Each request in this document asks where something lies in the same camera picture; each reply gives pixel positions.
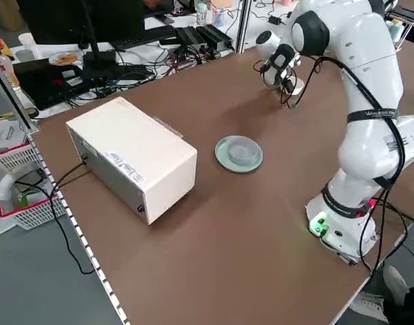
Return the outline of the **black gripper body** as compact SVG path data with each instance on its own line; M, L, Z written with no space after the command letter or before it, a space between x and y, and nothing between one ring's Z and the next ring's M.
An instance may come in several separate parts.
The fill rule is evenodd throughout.
M291 67L287 67L280 74L279 92L282 94L293 94L296 87L295 71Z

